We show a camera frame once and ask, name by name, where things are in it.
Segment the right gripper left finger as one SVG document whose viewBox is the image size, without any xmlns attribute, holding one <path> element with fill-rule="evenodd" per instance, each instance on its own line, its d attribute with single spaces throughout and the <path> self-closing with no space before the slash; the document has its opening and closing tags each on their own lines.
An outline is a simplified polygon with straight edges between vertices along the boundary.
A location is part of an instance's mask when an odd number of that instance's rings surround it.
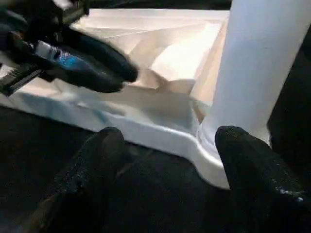
<svg viewBox="0 0 311 233">
<path fill-rule="evenodd" d="M 22 223 L 23 233 L 99 233 L 124 151 L 115 127 L 92 135 L 56 174 L 37 209 Z"/>
</svg>

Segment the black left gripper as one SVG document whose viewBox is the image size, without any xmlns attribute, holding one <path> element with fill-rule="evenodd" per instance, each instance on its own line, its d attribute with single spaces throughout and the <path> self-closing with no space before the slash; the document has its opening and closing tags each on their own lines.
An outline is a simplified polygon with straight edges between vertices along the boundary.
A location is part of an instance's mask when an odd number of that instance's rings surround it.
<svg viewBox="0 0 311 233">
<path fill-rule="evenodd" d="M 8 97 L 36 77 L 100 93 L 120 91 L 122 79 L 135 82 L 138 68 L 126 55 L 69 27 L 87 15 L 87 0 L 2 0 L 0 64 L 13 69 L 1 78 L 0 92 Z M 52 45 L 60 41 L 70 49 Z"/>
</svg>

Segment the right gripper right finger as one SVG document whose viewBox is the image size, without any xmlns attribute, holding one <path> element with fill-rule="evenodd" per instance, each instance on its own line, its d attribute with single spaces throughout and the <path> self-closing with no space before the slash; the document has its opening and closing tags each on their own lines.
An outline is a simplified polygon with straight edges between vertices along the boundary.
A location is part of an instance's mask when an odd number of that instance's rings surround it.
<svg viewBox="0 0 311 233">
<path fill-rule="evenodd" d="M 232 233 L 309 233 L 311 195 L 268 144 L 221 126 L 215 146 L 234 206 Z"/>
</svg>

